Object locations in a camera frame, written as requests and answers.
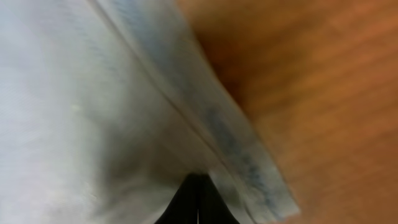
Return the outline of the light blue printed t-shirt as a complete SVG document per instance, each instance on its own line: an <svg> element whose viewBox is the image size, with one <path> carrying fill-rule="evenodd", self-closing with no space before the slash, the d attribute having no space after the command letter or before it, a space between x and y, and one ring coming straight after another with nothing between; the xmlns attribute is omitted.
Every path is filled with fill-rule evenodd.
<svg viewBox="0 0 398 224"><path fill-rule="evenodd" d="M173 1L1 2L2 223L153 223L190 173L299 212Z"/></svg>

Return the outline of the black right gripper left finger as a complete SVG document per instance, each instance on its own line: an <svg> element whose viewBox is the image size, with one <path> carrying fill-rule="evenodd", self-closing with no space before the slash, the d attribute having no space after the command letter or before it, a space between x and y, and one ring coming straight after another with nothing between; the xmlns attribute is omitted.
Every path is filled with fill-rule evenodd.
<svg viewBox="0 0 398 224"><path fill-rule="evenodd" d="M165 212L155 224L197 224L198 175L186 176Z"/></svg>

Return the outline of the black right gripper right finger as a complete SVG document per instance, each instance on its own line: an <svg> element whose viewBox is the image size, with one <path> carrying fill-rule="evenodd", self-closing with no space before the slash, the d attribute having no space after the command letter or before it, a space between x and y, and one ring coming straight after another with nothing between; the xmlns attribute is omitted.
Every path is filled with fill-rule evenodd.
<svg viewBox="0 0 398 224"><path fill-rule="evenodd" d="M199 224L239 224L228 209L209 175L199 175L201 187L198 199Z"/></svg>

